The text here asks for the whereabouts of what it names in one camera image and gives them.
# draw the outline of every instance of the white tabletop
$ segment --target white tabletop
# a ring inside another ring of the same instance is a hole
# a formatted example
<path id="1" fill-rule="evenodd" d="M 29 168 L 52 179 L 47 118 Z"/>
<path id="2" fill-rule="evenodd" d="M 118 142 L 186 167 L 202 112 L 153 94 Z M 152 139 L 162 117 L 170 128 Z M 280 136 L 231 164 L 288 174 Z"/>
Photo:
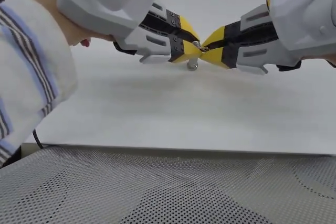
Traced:
<path id="1" fill-rule="evenodd" d="M 265 2 L 163 1 L 202 39 Z M 44 143 L 336 154 L 336 71 L 325 61 L 261 77 L 203 62 L 195 72 L 142 65 L 105 41 L 73 54 L 80 86 L 38 127 Z"/>

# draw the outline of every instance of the white sleeve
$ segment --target white sleeve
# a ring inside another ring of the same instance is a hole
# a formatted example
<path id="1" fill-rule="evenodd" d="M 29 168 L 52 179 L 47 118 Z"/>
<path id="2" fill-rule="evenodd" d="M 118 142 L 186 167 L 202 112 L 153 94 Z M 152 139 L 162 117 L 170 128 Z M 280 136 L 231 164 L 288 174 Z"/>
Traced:
<path id="1" fill-rule="evenodd" d="M 34 0 L 0 4 L 0 167 L 77 87 L 53 17 Z"/>

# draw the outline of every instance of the metal mesh plate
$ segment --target metal mesh plate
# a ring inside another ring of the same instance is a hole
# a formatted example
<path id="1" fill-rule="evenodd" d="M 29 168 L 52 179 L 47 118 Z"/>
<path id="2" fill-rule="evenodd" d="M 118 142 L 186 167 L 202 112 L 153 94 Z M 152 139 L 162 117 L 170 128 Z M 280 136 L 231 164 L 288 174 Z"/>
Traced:
<path id="1" fill-rule="evenodd" d="M 331 224 L 333 157 L 182 158 L 52 147 L 0 170 L 0 223 Z"/>

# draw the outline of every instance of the white robot arm casing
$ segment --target white robot arm casing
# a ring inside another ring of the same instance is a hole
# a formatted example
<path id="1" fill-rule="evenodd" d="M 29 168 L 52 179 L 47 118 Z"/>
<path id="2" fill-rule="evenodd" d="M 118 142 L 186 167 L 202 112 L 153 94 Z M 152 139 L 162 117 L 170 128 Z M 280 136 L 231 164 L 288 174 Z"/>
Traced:
<path id="1" fill-rule="evenodd" d="M 240 47 L 237 68 L 266 74 L 267 64 L 294 67 L 304 56 L 336 52 L 336 0 L 269 0 L 241 17 L 240 29 L 273 26 L 277 38 Z"/>
<path id="2" fill-rule="evenodd" d="M 336 0 L 270 0 L 279 40 L 297 57 L 336 51 Z"/>
<path id="3" fill-rule="evenodd" d="M 162 62 L 170 58 L 169 39 L 139 27 L 149 10 L 165 13 L 156 0 L 57 0 L 60 12 L 86 29 L 113 35 L 122 49 Z"/>

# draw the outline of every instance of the person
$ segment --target person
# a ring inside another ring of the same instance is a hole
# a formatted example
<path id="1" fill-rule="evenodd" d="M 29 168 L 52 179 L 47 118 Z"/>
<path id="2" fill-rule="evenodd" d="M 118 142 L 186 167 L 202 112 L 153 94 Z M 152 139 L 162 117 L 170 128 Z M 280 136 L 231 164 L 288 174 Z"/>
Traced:
<path id="1" fill-rule="evenodd" d="M 0 167 L 77 87 L 70 46 L 112 36 L 77 26 L 56 0 L 0 4 Z M 335 55 L 319 57 L 336 64 Z"/>

